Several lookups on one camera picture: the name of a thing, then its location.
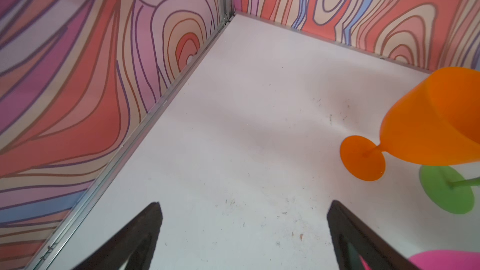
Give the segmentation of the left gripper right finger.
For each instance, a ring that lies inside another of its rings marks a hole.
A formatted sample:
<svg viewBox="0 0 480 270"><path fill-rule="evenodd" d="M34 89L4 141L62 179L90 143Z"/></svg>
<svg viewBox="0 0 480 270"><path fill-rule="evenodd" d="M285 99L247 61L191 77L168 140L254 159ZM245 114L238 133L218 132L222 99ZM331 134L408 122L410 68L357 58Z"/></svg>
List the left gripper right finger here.
<svg viewBox="0 0 480 270"><path fill-rule="evenodd" d="M340 270L416 270L408 261L344 204L334 200L327 212L336 261Z"/></svg>

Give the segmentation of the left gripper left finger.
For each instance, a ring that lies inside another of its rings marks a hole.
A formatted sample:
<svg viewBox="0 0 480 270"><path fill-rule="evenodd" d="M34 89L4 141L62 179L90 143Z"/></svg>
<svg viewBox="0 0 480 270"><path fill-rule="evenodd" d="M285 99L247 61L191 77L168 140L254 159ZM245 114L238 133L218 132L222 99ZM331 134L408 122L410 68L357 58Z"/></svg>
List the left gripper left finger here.
<svg viewBox="0 0 480 270"><path fill-rule="evenodd" d="M162 222L160 203L150 203L75 269L148 270Z"/></svg>

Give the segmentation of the magenta wine glass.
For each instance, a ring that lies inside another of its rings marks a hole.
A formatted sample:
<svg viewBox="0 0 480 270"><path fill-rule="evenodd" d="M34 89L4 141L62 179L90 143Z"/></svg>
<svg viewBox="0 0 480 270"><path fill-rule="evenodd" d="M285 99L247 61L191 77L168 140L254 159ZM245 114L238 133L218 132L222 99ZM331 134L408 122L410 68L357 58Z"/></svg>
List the magenta wine glass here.
<svg viewBox="0 0 480 270"><path fill-rule="evenodd" d="M374 265L360 257L365 270L478 270L480 253L456 250L425 251L396 264Z"/></svg>

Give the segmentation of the green wine glass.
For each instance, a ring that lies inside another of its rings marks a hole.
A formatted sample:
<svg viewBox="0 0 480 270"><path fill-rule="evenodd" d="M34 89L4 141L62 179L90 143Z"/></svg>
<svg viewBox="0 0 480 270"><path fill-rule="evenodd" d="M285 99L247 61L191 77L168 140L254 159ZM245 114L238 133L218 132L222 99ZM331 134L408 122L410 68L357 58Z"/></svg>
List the green wine glass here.
<svg viewBox="0 0 480 270"><path fill-rule="evenodd" d="M427 197L444 211L465 215L475 207L473 187L480 185L480 177L465 179L451 166L421 166L419 180Z"/></svg>

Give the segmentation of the orange wine glass front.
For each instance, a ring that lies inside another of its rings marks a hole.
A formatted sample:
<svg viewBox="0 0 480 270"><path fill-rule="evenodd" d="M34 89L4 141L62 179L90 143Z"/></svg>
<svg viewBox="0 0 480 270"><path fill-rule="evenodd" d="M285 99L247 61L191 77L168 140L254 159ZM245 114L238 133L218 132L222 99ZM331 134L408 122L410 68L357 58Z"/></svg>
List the orange wine glass front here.
<svg viewBox="0 0 480 270"><path fill-rule="evenodd" d="M480 73L463 67L433 72L386 113L379 144L349 136L339 149L345 168L364 181L385 173L388 153L425 166L480 160Z"/></svg>

